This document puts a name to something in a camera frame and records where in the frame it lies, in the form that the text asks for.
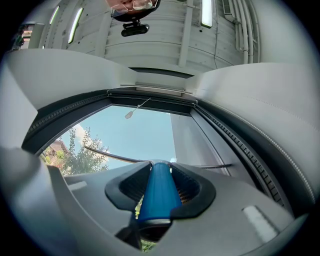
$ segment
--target glasses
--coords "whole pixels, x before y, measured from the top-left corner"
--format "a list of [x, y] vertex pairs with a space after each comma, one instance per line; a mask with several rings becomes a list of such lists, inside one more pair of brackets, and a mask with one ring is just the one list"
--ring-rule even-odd
[[153, 5], [151, 0], [135, 0], [133, 2], [132, 10], [128, 10], [128, 8], [125, 7], [123, 4], [117, 4], [110, 8], [111, 16], [112, 17], [121, 16], [133, 10], [140, 11], [140, 10], [148, 10], [148, 9], [156, 8], [157, 3], [158, 3], [158, 0], [156, 1], [155, 5]]

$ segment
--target sky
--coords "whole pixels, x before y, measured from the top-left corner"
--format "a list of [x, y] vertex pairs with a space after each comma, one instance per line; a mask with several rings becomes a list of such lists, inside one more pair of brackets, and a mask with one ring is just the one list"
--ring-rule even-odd
[[[91, 138], [96, 136], [108, 152], [122, 157], [139, 160], [167, 160], [176, 157], [174, 138], [169, 113], [140, 109], [130, 119], [125, 115], [134, 108], [110, 106], [76, 124], [75, 150], [81, 147], [85, 129], [90, 127]], [[70, 136], [67, 131], [62, 141], [69, 148]], [[104, 164], [109, 169], [129, 163], [108, 158]]]

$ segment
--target mirror mount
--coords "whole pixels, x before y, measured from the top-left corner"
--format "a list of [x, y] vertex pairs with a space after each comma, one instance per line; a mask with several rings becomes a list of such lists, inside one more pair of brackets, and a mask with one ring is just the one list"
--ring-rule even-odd
[[150, 26], [148, 24], [141, 24], [140, 19], [135, 19], [132, 23], [123, 24], [123, 30], [121, 35], [123, 37], [129, 37], [134, 35], [145, 34], [149, 31]]

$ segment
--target building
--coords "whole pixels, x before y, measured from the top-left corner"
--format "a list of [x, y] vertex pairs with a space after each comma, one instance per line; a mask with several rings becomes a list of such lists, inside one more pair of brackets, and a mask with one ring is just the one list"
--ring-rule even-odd
[[60, 168], [65, 164], [65, 159], [58, 158], [58, 151], [62, 151], [64, 155], [69, 153], [66, 145], [62, 140], [56, 140], [51, 143], [51, 145], [44, 151], [44, 156], [50, 158], [50, 165]]

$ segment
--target blue cylinder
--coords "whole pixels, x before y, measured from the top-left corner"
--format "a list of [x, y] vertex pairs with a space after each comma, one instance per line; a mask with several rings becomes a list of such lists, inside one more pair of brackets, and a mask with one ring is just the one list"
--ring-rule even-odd
[[166, 163], [153, 165], [138, 216], [138, 222], [170, 219], [170, 211], [181, 206], [170, 168]]

